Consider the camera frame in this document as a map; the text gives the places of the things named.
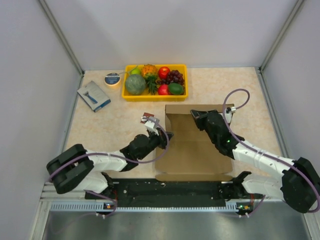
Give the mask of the brown cardboard box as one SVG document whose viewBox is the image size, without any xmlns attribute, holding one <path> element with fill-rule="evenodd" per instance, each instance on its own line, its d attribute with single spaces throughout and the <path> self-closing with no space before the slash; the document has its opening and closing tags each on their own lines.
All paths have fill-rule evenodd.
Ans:
<svg viewBox="0 0 320 240">
<path fill-rule="evenodd" d="M 221 104 L 167 104 L 165 130 L 173 133 L 167 151 L 156 149 L 155 162 L 161 182 L 230 181 L 232 160 L 219 153 L 205 131 L 200 131 L 191 110 L 222 112 Z"/>
</svg>

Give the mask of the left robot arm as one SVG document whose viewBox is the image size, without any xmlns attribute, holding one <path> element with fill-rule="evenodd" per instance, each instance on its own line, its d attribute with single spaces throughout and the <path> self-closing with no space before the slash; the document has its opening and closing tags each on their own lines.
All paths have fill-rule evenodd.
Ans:
<svg viewBox="0 0 320 240">
<path fill-rule="evenodd" d="M 127 172 L 139 165 L 156 148 L 165 149 L 174 136 L 172 132 L 138 134 L 126 147 L 114 152 L 94 152 L 75 144 L 51 160 L 46 169 L 57 194 L 88 190 L 102 198 L 114 191 L 106 171 Z"/>
</svg>

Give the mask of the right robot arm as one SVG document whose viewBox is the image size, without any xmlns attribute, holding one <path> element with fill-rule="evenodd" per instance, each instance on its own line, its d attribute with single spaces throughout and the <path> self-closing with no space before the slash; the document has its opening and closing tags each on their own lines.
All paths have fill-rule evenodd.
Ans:
<svg viewBox="0 0 320 240">
<path fill-rule="evenodd" d="M 313 212 L 312 206 L 320 202 L 320 177 L 309 160 L 277 156 L 232 135 L 223 115 L 216 110 L 192 109 L 190 113 L 197 128 L 207 133 L 220 154 L 269 174 L 241 173 L 233 185 L 237 197 L 260 194 L 280 199 L 299 213 Z"/>
</svg>

